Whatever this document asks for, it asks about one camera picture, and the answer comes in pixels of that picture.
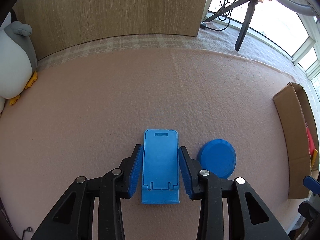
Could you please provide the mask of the red cushion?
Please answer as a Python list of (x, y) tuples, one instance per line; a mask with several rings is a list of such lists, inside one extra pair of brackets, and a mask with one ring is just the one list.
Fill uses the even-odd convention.
[(306, 134), (308, 137), (309, 153), (310, 153), (310, 156), (312, 157), (316, 148), (315, 148), (315, 144), (313, 142), (313, 138), (312, 138), (312, 135), (311, 135), (311, 132), (310, 132), (310, 129), (308, 126), (306, 126)]

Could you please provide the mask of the blue phone stand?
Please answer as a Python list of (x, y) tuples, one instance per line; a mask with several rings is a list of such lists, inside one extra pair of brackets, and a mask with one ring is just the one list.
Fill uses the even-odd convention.
[[(143, 204), (178, 204), (179, 173), (182, 173), (186, 194), (195, 196), (191, 188), (191, 173), (178, 152), (178, 132), (165, 129), (147, 129), (144, 132), (142, 166)], [(195, 160), (196, 170), (205, 169), (219, 178), (227, 179), (236, 166), (233, 146), (215, 139), (205, 143)]]

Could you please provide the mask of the cardboard box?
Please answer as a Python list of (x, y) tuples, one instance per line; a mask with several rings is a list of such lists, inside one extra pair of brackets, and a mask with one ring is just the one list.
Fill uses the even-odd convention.
[[(306, 176), (318, 178), (319, 140), (316, 122), (309, 99), (303, 87), (288, 83), (273, 96), (286, 142), (289, 160), (289, 199), (304, 199), (309, 189), (303, 185)], [(309, 127), (315, 151), (310, 156), (306, 126)]]

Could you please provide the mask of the pink blanket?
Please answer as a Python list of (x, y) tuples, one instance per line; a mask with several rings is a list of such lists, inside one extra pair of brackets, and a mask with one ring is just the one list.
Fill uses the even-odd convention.
[(244, 177), (285, 230), (286, 143), (273, 96), (293, 77), (270, 64), (207, 50), (141, 49), (51, 66), (1, 116), (1, 199), (25, 239), (78, 176), (119, 166), (146, 129), (173, 129), (191, 157), (213, 139), (236, 151)]

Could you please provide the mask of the left penguin plush toy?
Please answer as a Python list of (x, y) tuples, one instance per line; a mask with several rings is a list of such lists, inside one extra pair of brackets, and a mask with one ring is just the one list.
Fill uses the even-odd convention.
[(0, 96), (0, 116), (3, 112), (6, 99)]

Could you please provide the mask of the penguin plush toy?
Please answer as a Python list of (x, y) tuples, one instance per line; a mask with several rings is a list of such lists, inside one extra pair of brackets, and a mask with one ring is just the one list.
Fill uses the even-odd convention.
[(21, 93), (37, 81), (37, 57), (30, 25), (10, 10), (1, 25), (1, 97), (14, 105)]
[(0, 96), (0, 116), (3, 112), (6, 99)]

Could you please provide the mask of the right penguin plush toy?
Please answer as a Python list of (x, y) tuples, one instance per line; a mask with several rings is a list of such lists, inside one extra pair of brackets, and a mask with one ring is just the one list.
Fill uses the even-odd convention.
[(10, 10), (1, 25), (1, 97), (14, 105), (21, 93), (37, 81), (37, 57), (30, 25)]

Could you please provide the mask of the plaid bed sheet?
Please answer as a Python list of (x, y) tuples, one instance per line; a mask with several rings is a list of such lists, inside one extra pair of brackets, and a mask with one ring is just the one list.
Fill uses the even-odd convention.
[(295, 66), (291, 59), (280, 52), (278, 46), (269, 42), (261, 34), (250, 30), (240, 50), (235, 51), (234, 42), (238, 33), (238, 29), (229, 27), (221, 32), (201, 29), (196, 37), (148, 34), (104, 38), (53, 53), (38, 62), (38, 70), (44, 70), (50, 66), (82, 56), (116, 50), (143, 48), (203, 49), (241, 56), (271, 65), (283, 72), (289, 73), (303, 86), (310, 86), (311, 90), (319, 95), (319, 78), (316, 77), (313, 80), (309, 80), (299, 66)]

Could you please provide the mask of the light wooden board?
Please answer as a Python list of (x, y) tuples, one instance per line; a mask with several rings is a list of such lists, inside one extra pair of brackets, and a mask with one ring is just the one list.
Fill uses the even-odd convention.
[(18, 0), (18, 20), (32, 27), (39, 59), (107, 37), (196, 36), (206, 0)]

